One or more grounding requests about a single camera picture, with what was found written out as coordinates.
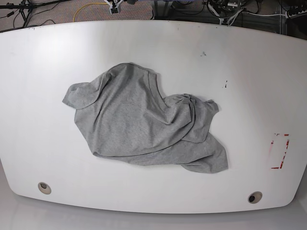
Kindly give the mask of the grey T-shirt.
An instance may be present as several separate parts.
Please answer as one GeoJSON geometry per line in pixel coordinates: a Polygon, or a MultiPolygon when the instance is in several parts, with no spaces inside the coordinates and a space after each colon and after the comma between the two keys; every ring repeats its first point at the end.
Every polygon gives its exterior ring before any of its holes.
{"type": "Polygon", "coordinates": [[[63,103],[75,110],[74,122],[96,157],[196,173],[228,169],[225,148],[209,132],[218,105],[190,94],[162,97],[152,70],[118,64],[70,86],[63,103]]]}

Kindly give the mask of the red tape rectangle marking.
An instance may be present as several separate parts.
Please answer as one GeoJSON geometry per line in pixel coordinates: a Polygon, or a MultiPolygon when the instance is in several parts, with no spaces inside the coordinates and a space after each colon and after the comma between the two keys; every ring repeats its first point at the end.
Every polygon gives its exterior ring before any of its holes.
{"type": "Polygon", "coordinates": [[[269,149],[269,168],[281,169],[290,142],[289,134],[274,133],[269,149]]]}

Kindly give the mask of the white power strip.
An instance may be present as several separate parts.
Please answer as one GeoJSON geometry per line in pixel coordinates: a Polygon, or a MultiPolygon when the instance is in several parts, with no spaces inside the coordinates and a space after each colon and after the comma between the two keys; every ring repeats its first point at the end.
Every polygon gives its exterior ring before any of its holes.
{"type": "Polygon", "coordinates": [[[300,16],[306,16],[307,15],[307,5],[299,5],[299,6],[293,6],[290,7],[289,10],[286,12],[286,18],[292,19],[300,16]]]}

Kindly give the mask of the black tripod stand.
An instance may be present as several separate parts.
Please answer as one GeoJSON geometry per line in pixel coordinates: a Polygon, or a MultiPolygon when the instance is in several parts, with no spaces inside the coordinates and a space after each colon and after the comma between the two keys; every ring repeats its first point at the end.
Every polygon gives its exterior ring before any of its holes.
{"type": "Polygon", "coordinates": [[[32,15],[33,10],[40,8],[40,7],[56,5],[56,4],[59,4],[62,2],[68,2],[68,1],[70,0],[53,0],[49,2],[33,3],[30,0],[22,0],[18,5],[8,2],[5,5],[1,5],[0,9],[1,10],[17,10],[21,14],[22,19],[24,21],[21,28],[26,28],[30,22],[30,16],[32,15]]]}

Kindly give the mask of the grey metal frame post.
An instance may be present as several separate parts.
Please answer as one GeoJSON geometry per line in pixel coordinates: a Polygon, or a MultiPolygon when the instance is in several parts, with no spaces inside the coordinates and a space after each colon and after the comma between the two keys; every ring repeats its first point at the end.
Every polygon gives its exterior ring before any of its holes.
{"type": "Polygon", "coordinates": [[[284,14],[286,13],[286,10],[283,8],[282,2],[280,0],[277,0],[277,3],[278,3],[278,7],[279,7],[279,13],[281,14],[279,34],[287,35],[286,18],[284,16],[284,14]]]}

